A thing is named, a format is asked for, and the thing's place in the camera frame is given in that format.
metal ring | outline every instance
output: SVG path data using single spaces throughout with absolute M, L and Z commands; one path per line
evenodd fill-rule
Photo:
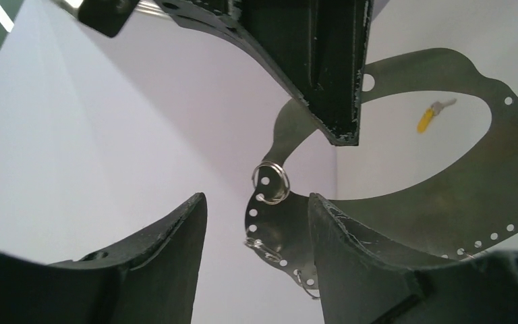
M 260 251 L 264 254 L 265 258 L 271 262 L 279 263 L 281 262 L 281 260 L 283 260 L 283 257 L 279 253 L 267 247 L 261 240 L 255 240 L 254 238 L 246 238 L 243 244 L 245 244 L 245 246 L 247 246 L 248 248 Z
M 303 290 L 307 293 L 307 295 L 309 295 L 312 298 L 312 300 L 320 299 L 320 296 L 313 295 L 310 291 L 308 291 L 308 289 L 305 287 L 305 285 L 303 285 L 303 279 L 301 278 L 301 271 L 299 269 L 297 270 L 297 280 L 299 281 L 299 286 L 301 286 L 301 288 L 303 288 Z
M 285 200 L 289 196 L 289 193 L 291 193 L 291 183 L 289 181 L 289 176 L 287 175 L 287 172 L 285 172 L 285 169 L 283 169 L 283 167 L 281 167 L 277 163 L 271 161 L 263 161 L 261 162 L 261 164 L 257 165 L 257 167 L 253 170 L 253 174 L 251 175 L 251 181 L 253 181 L 253 189 L 257 189 L 258 179 L 255 180 L 255 177 L 258 176 L 259 169 L 261 169 L 262 167 L 270 167 L 271 169 L 273 169 L 280 177 L 283 183 L 283 187 L 281 188 L 281 191 L 271 200 L 266 199 L 263 194 L 259 194 L 257 196 L 257 200 L 262 201 L 268 205 L 276 205 L 281 201 Z

hole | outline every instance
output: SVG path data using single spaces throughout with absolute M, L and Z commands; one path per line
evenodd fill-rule
M 169 3 L 169 2 L 162 2 L 162 5 L 168 9 L 171 9 L 171 10 L 178 10 L 179 7 L 174 5 L 173 3 Z
M 362 79 L 362 91 L 371 91 L 374 88 L 374 77 L 370 74 L 364 74 Z
M 108 256 L 108 252 L 105 251 L 96 251 L 92 252 L 88 255 L 86 255 L 84 258 L 82 258 L 81 261 L 92 261 L 92 260 L 98 260 L 103 259 Z
M 374 87 L 376 91 L 381 91 L 381 84 Z M 441 102 L 452 98 L 457 99 L 456 104 L 444 109 L 438 116 L 439 119 L 434 117 L 426 132 L 418 136 L 416 126 L 426 109 L 436 101 Z M 364 153 L 361 153 L 351 147 L 337 148 L 339 169 L 346 171 L 343 172 L 344 174 L 341 175 L 339 181 L 339 187 L 344 186 L 342 196 L 344 199 L 370 198 L 390 194 L 412 187 L 437 173 L 443 172 L 484 137 L 492 120 L 489 106 L 485 102 L 477 97 L 455 92 L 407 92 L 368 101 L 364 104 L 366 105 L 366 108 L 364 108 L 365 126 L 360 128 L 359 136 L 360 138 L 364 136 L 372 138 L 373 145 L 376 145 L 373 147 L 380 147 L 381 149 L 361 148 L 364 151 Z M 392 109 L 392 107 L 404 107 L 404 109 Z M 392 127 L 385 120 L 395 120 L 397 126 Z M 467 134 L 456 134 L 455 130 L 468 131 Z M 440 140 L 447 137 L 447 134 L 454 134 L 455 136 L 452 136 L 450 141 Z M 415 154 L 405 154 L 407 152 L 415 152 Z M 348 165 L 351 165 L 352 161 L 358 161 L 357 154 L 364 154 L 364 161 L 359 162 L 360 167 L 349 167 Z M 300 161 L 296 156 L 289 159 Z M 286 163 L 289 166 L 285 169 L 290 173 L 293 162 Z M 415 166 L 415 171 L 407 172 L 408 165 Z M 267 176 L 267 173 L 262 173 L 261 176 Z M 388 181 L 376 186 L 365 185 L 377 178 L 388 179 Z M 312 188 L 309 191 L 297 192 L 293 190 L 293 192 L 308 196 L 311 191 L 316 190 L 317 188 Z

black curved bracket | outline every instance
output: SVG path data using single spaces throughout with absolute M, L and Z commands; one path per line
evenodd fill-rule
M 206 222 L 196 194 L 80 261 L 47 266 L 0 253 L 0 323 L 188 324 Z
M 518 323 L 518 252 L 431 267 L 392 264 L 383 261 L 381 244 L 397 244 L 402 254 L 422 252 L 319 195 L 310 197 L 309 222 L 326 324 Z
M 65 0 L 55 1 L 67 9 L 62 5 Z M 376 2 L 378 13 L 388 0 Z M 115 36 L 137 4 L 138 0 L 84 0 L 81 9 L 68 11 L 89 27 Z M 221 37 L 251 55 L 308 109 L 331 144 L 358 145 L 374 0 L 156 0 L 156 4 L 178 25 Z

metal plate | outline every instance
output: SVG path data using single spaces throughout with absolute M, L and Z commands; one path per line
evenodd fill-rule
M 450 259 L 463 259 L 518 233 L 518 97 L 513 91 L 501 81 L 482 76 L 468 58 L 450 49 L 428 49 L 384 59 L 367 65 L 366 73 L 374 77 L 375 85 L 364 93 L 363 102 L 413 91 L 460 92 L 484 100 L 492 122 L 470 151 L 430 179 L 384 196 L 333 203 L 396 242 Z M 314 131 L 315 125 L 306 120 L 297 105 L 291 101 L 281 110 L 274 144 L 264 161 L 282 166 Z M 291 193 L 289 202 L 273 206 L 258 202 L 254 198 L 257 194 L 269 197 L 281 187 L 269 169 L 259 170 L 259 177 L 264 176 L 271 181 L 257 187 L 248 205 L 246 228 L 257 227 L 248 235 L 276 246 L 288 262 L 282 270 L 295 277 L 293 270 L 300 268 L 294 267 L 314 264 L 305 262 L 312 260 L 305 225 L 308 200 Z M 294 207 L 290 209 L 284 203 Z M 251 209 L 258 215 L 250 216 Z M 507 230 L 510 224 L 515 231 Z M 478 240 L 482 248 L 474 246 Z

mounting hole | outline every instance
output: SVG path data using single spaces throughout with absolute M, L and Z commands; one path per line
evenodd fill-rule
M 162 5 L 168 9 L 171 9 L 171 10 L 178 10 L 179 7 L 174 5 L 173 3 L 169 3 L 169 2 L 162 2 Z
M 364 74 L 364 78 L 362 79 L 362 91 L 371 91 L 374 88 L 374 77 L 370 74 Z
M 82 258 L 81 261 L 92 261 L 92 260 L 98 260 L 103 259 L 108 256 L 108 252 L 105 251 L 96 251 L 92 252 L 90 254 L 87 254 L 84 258 Z

